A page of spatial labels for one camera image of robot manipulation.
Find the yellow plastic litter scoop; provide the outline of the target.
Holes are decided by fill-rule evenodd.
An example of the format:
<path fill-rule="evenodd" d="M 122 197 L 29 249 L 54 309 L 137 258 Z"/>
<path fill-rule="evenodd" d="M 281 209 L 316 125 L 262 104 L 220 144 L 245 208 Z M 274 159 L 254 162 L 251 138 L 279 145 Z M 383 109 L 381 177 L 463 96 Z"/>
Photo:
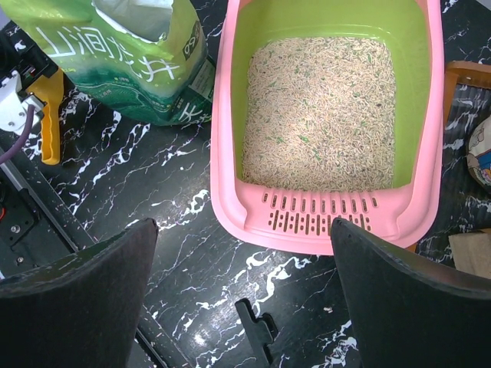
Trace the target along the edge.
<path fill-rule="evenodd" d="M 28 92 L 44 102 L 44 116 L 41 120 L 41 161 L 47 165 L 57 165 L 61 160 L 59 107 L 64 96 L 62 69 L 58 69 L 50 77 L 41 75 L 28 88 Z"/>

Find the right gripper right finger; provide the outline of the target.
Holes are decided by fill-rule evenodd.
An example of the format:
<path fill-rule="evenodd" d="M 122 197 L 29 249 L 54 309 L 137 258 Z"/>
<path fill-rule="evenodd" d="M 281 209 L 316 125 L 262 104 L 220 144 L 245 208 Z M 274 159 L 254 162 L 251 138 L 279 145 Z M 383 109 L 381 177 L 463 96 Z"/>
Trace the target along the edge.
<path fill-rule="evenodd" d="M 488 367 L 490 281 L 337 218 L 331 245 L 363 367 Z"/>

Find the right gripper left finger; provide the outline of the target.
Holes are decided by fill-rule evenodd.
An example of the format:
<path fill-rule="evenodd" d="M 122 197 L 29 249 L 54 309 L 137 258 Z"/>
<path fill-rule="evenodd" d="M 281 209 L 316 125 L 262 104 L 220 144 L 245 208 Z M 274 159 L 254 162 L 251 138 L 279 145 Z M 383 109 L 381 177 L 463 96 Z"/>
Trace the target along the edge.
<path fill-rule="evenodd" d="M 140 220 L 1 281 L 3 367 L 126 367 L 157 244 Z"/>

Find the green cat litter bag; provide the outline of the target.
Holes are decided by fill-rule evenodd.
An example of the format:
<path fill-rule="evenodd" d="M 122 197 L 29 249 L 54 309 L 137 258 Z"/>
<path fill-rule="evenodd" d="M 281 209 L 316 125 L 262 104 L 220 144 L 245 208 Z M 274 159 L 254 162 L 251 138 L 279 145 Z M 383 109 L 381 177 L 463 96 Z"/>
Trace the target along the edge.
<path fill-rule="evenodd" d="M 3 1 L 77 89 L 158 126 L 211 118 L 215 64 L 189 1 Z"/>

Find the pink green litter box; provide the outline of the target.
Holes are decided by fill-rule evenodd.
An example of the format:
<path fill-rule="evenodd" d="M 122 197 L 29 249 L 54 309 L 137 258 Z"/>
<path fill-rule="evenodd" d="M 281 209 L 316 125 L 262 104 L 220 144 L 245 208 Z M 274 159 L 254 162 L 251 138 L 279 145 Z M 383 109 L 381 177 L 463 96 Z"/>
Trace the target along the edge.
<path fill-rule="evenodd" d="M 433 224 L 443 144 L 438 1 L 230 1 L 211 199 L 238 239 L 331 255 L 338 218 L 399 247 Z"/>

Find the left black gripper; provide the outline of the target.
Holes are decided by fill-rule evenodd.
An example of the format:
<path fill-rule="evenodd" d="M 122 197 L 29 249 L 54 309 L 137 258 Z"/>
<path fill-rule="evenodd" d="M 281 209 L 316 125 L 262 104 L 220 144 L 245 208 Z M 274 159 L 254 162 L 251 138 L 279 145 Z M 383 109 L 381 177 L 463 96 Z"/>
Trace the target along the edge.
<path fill-rule="evenodd" d="M 22 90 L 27 90 L 39 77 L 51 77 L 58 66 L 18 26 L 1 30 L 1 80 L 13 71 L 20 75 Z"/>

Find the black bag clip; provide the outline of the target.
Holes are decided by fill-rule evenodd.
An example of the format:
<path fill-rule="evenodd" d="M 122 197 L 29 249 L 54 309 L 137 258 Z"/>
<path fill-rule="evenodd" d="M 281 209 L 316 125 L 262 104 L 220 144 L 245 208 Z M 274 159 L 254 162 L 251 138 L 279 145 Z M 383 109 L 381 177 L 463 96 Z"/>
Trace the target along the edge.
<path fill-rule="evenodd" d="M 268 313 L 257 317 L 249 300 L 243 298 L 235 302 L 235 308 L 243 325 L 245 335 L 260 367 L 270 367 L 273 362 L 269 345 L 278 336 L 275 321 Z"/>

